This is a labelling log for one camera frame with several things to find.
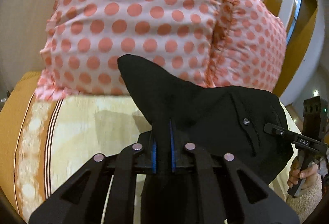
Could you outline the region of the beige fleece sleeve forearm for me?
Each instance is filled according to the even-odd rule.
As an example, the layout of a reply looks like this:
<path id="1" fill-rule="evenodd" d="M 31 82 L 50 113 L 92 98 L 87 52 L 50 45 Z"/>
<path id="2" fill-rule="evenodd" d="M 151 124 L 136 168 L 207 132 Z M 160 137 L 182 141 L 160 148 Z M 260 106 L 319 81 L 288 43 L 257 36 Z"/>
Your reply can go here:
<path id="1" fill-rule="evenodd" d="M 305 221 L 315 210 L 322 200 L 322 181 L 321 176 L 317 174 L 315 183 L 301 191 L 300 196 L 294 198 L 287 195 L 287 204 L 296 212 L 300 223 Z"/>

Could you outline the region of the person's right hand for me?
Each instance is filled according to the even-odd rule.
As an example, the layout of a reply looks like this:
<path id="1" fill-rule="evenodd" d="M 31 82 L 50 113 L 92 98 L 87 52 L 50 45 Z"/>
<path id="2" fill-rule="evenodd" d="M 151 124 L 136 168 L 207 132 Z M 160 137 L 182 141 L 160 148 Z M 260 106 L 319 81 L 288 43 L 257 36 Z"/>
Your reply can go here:
<path id="1" fill-rule="evenodd" d="M 291 165 L 291 170 L 289 171 L 289 177 L 288 177 L 288 187 L 292 188 L 294 185 L 297 185 L 300 179 L 304 179 L 305 182 L 302 185 L 302 189 L 307 189 L 314 185 L 317 181 L 318 177 L 318 164 L 313 163 L 311 167 L 300 171 L 299 169 L 299 160 L 298 157 L 296 157 Z"/>

